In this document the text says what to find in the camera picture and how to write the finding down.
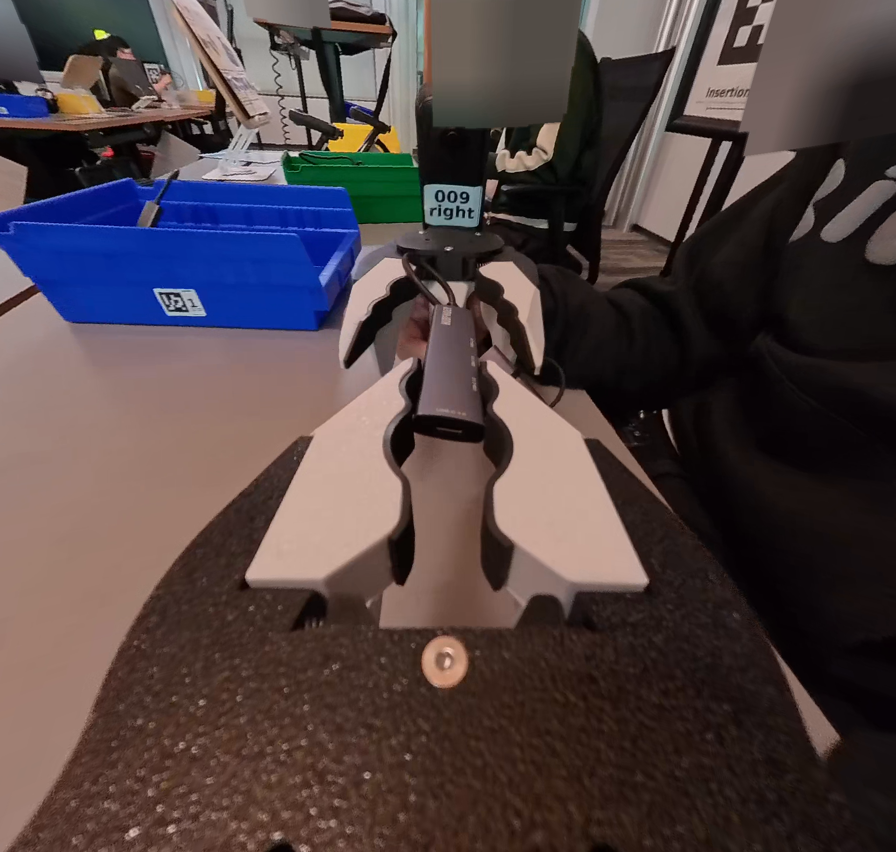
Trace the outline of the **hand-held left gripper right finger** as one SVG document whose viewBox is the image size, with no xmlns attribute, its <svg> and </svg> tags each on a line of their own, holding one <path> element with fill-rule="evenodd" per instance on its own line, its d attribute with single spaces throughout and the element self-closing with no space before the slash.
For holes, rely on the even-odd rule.
<svg viewBox="0 0 896 852">
<path fill-rule="evenodd" d="M 648 574 L 578 430 L 497 365 L 481 365 L 487 481 L 481 568 L 517 624 L 569 621 L 578 598 L 641 593 Z"/>
</svg>

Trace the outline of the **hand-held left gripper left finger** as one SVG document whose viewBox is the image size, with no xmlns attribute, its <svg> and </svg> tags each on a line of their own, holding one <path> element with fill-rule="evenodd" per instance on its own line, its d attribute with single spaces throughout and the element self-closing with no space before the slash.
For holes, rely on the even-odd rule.
<svg viewBox="0 0 896 852">
<path fill-rule="evenodd" d="M 420 361 L 402 361 L 319 425 L 245 572 L 253 590 L 300 591 L 334 625 L 382 625 L 385 591 L 415 558 L 409 479 Z"/>
</svg>

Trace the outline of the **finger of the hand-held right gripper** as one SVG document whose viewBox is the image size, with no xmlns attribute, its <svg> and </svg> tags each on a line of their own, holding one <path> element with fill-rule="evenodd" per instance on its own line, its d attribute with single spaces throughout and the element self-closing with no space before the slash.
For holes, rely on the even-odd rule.
<svg viewBox="0 0 896 852">
<path fill-rule="evenodd" d="M 476 298 L 492 347 L 525 374 L 539 376 L 545 331 L 536 265 L 515 250 L 501 251 L 478 267 Z"/>
<path fill-rule="evenodd" d="M 352 273 L 340 331 L 340 364 L 349 369 L 375 344 L 394 312 L 420 294 L 403 266 L 397 243 L 362 253 Z"/>
</svg>

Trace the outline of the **green plastic bin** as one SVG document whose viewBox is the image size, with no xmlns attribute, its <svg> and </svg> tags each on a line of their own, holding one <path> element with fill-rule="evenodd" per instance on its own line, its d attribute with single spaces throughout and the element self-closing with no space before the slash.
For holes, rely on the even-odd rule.
<svg viewBox="0 0 896 852">
<path fill-rule="evenodd" d="M 411 154 L 301 150 L 282 154 L 286 182 L 336 187 L 350 197 L 360 224 L 420 223 L 420 174 Z"/>
</svg>

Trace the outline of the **grey USB hub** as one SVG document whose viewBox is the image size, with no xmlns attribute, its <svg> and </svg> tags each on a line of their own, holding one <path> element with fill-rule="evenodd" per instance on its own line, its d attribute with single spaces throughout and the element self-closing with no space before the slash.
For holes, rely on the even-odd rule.
<svg viewBox="0 0 896 852">
<path fill-rule="evenodd" d="M 485 438 L 485 402 L 480 384 L 476 320 L 448 281 L 402 255 L 405 270 L 419 288 L 430 280 L 441 287 L 445 301 L 427 289 L 432 316 L 427 355 L 422 364 L 420 394 L 413 415 L 419 435 L 444 441 L 481 443 Z M 465 294 L 476 296 L 476 277 L 462 282 Z"/>
<path fill-rule="evenodd" d="M 167 194 L 169 187 L 178 179 L 179 174 L 179 169 L 172 171 L 164 180 L 164 184 L 156 196 L 143 205 L 136 224 L 138 228 L 148 229 L 158 224 L 161 219 L 163 198 Z"/>
</svg>

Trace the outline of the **blue plastic bin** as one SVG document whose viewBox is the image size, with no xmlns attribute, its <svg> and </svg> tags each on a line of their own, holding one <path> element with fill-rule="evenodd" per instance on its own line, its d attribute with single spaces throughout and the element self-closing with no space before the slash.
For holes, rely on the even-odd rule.
<svg viewBox="0 0 896 852">
<path fill-rule="evenodd" d="M 342 188 L 123 179 L 2 213 L 2 250 L 71 323 L 317 331 L 361 251 Z"/>
</svg>

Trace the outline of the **person's right forearm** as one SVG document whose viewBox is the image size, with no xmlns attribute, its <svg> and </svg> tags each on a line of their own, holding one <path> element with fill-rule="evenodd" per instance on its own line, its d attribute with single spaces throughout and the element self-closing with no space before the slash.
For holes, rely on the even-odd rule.
<svg viewBox="0 0 896 852">
<path fill-rule="evenodd" d="M 545 378 L 605 411 L 660 409 L 745 364 L 769 308 L 767 270 L 684 265 L 600 291 L 540 266 Z"/>
</svg>

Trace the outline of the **brown standing desk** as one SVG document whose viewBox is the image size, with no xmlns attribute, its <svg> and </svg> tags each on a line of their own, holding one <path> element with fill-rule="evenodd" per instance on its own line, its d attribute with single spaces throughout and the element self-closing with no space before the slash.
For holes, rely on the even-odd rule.
<svg viewBox="0 0 896 852">
<path fill-rule="evenodd" d="M 313 141 L 312 134 L 319 131 L 322 123 L 314 117 L 311 125 L 295 123 L 289 117 L 287 102 L 297 98 L 301 112 L 310 114 L 305 75 L 301 66 L 302 53 L 311 53 L 318 69 L 319 79 L 329 108 L 330 124 L 346 122 L 353 118 L 360 121 L 380 123 L 380 116 L 388 93 L 392 46 L 397 33 L 389 19 L 383 23 L 360 20 L 330 19 L 329 28 L 299 28 L 277 25 L 262 19 L 254 23 L 263 28 L 269 40 L 272 58 L 273 87 L 272 98 L 276 101 L 282 142 L 289 145 L 291 129 L 300 129 L 304 137 L 299 141 L 301 148 L 320 148 L 325 145 L 322 136 Z M 377 97 L 372 108 L 359 106 L 345 97 L 342 77 L 342 56 L 353 56 L 368 51 L 385 49 L 385 66 L 380 75 Z"/>
</svg>

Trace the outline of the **grey desk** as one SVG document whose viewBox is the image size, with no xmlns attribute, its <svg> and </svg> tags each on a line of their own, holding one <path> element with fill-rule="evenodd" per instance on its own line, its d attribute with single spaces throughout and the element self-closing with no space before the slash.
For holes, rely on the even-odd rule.
<svg viewBox="0 0 896 852">
<path fill-rule="evenodd" d="M 422 441 L 397 631 L 295 628 L 242 575 L 338 330 L 2 317 L 2 850 L 837 850 L 847 816 L 753 619 L 581 397 L 645 555 L 586 627 L 479 631 L 488 461 Z"/>
</svg>

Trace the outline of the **person's right hand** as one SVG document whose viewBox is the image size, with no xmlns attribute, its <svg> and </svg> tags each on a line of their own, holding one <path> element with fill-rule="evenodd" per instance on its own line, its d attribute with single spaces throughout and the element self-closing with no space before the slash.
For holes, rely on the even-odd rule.
<svg viewBox="0 0 896 852">
<path fill-rule="evenodd" d="M 411 358 L 424 361 L 430 338 L 432 305 L 428 298 L 418 295 L 409 310 L 407 320 L 398 333 L 396 359 L 405 361 Z"/>
</svg>

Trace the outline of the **yellow bin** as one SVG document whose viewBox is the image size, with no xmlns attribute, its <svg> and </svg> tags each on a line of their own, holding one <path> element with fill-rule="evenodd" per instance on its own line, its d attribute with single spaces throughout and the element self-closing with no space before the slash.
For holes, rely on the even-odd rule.
<svg viewBox="0 0 896 852">
<path fill-rule="evenodd" d="M 401 146 L 396 130 L 392 126 L 387 126 L 385 132 L 376 135 L 374 142 L 370 148 L 364 148 L 367 137 L 374 132 L 374 128 L 362 122 L 342 122 L 336 123 L 334 126 L 340 129 L 342 136 L 329 141 L 325 150 L 337 153 L 355 153 L 364 151 L 388 152 L 392 154 L 400 154 Z"/>
</svg>

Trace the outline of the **black mesh chair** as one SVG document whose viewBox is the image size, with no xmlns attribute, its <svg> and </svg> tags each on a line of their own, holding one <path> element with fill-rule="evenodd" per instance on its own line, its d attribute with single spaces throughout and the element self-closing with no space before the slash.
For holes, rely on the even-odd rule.
<svg viewBox="0 0 896 852">
<path fill-rule="evenodd" d="M 611 188 L 644 126 L 675 54 L 676 47 L 672 46 L 626 58 L 608 56 L 599 61 L 602 123 L 592 198 L 597 219 L 597 241 L 588 262 L 589 282 L 599 277 L 602 221 Z"/>
</svg>

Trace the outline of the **person's black clothed body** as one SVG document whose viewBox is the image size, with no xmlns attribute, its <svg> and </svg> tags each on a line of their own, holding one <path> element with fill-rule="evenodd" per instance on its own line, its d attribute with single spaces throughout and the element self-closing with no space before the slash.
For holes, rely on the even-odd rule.
<svg viewBox="0 0 896 852">
<path fill-rule="evenodd" d="M 664 401 L 712 549 L 840 735 L 857 821 L 894 850 L 894 134 L 795 155 L 669 274 L 732 333 Z"/>
</svg>

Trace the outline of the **white poster black squares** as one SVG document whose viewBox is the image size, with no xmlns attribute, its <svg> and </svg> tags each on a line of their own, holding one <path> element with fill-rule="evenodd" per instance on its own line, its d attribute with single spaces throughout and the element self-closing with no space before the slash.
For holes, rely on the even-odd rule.
<svg viewBox="0 0 896 852">
<path fill-rule="evenodd" d="M 740 121 L 775 0 L 715 0 L 683 108 L 691 118 Z"/>
</svg>

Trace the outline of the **dark large screen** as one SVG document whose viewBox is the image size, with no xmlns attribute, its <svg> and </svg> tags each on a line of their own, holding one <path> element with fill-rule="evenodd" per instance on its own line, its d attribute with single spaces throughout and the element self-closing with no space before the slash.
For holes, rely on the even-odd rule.
<svg viewBox="0 0 896 852">
<path fill-rule="evenodd" d="M 125 39 L 143 62 L 168 65 L 149 0 L 11 0 L 42 71 L 62 71 L 96 30 Z"/>
</svg>

